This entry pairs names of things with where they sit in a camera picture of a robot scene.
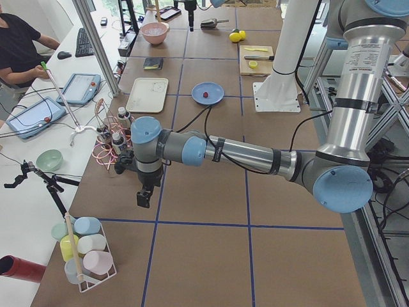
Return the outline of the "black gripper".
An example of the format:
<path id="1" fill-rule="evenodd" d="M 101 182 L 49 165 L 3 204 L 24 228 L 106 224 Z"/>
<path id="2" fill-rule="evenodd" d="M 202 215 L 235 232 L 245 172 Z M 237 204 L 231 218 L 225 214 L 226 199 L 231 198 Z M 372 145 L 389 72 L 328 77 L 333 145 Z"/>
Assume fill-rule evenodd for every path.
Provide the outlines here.
<path id="1" fill-rule="evenodd" d="M 194 10 L 197 8 L 196 0 L 184 0 L 184 7 L 188 11 L 189 31 L 194 30 Z"/>
<path id="2" fill-rule="evenodd" d="M 150 208 L 150 198 L 155 187 L 160 187 L 163 176 L 163 165 L 160 159 L 153 162 L 137 161 L 137 175 L 143 188 L 137 192 L 137 206 L 145 209 Z"/>

